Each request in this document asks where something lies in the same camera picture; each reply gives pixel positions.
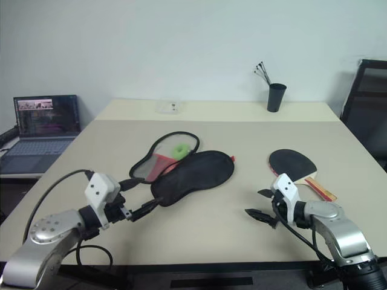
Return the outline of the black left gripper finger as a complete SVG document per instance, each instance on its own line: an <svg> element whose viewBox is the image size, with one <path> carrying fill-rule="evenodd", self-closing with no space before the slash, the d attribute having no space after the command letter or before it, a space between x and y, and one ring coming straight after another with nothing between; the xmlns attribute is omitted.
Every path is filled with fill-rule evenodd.
<svg viewBox="0 0 387 290"><path fill-rule="evenodd" d="M159 205L159 203L160 203L160 198L156 198L143 204L139 209L135 211L130 211L130 214L131 214L130 221L135 222L145 217L147 214L153 211Z"/></svg>
<svg viewBox="0 0 387 290"><path fill-rule="evenodd" d="M130 178L119 182L120 191L128 191L144 181L143 178Z"/></svg>

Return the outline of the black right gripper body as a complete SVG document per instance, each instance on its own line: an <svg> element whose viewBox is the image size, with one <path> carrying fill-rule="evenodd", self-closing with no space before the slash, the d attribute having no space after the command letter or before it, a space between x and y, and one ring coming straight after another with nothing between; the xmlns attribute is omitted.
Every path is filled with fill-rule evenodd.
<svg viewBox="0 0 387 290"><path fill-rule="evenodd" d="M288 207L281 193L273 194L272 209L275 214L275 219L282 224L288 225Z"/></svg>

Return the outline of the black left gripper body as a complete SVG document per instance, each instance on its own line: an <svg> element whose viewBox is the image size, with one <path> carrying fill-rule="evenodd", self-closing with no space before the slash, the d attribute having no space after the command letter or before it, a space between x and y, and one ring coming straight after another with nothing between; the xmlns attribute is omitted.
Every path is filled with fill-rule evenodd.
<svg viewBox="0 0 387 290"><path fill-rule="evenodd" d="M132 213L125 207L126 199L118 193L112 202L107 202L104 208L105 216L109 223L116 223L124 219L130 221Z"/></svg>

